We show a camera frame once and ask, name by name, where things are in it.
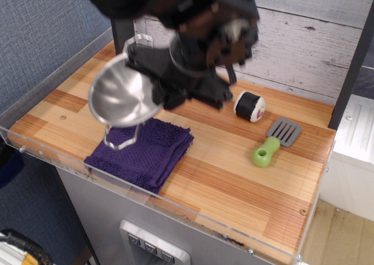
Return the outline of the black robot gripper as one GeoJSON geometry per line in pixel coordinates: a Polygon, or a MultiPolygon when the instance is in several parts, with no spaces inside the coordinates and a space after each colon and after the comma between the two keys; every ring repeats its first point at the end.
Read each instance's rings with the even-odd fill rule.
{"type": "Polygon", "coordinates": [[[153,47],[153,38],[137,34],[125,42],[126,65],[150,77],[153,101],[174,109],[187,99],[197,99],[217,109],[233,98],[230,84],[214,68],[202,64],[204,44],[175,35],[168,48],[153,47]]]}

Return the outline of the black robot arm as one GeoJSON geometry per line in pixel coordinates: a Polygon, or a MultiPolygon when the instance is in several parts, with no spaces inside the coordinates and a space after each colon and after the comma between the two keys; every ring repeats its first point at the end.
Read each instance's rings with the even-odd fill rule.
{"type": "Polygon", "coordinates": [[[125,66],[147,75],[152,99],[174,109],[195,98],[221,108],[231,100],[234,64],[252,56],[258,40],[255,0],[90,0],[111,19],[151,15],[176,31],[168,48],[124,47],[125,66]]]}

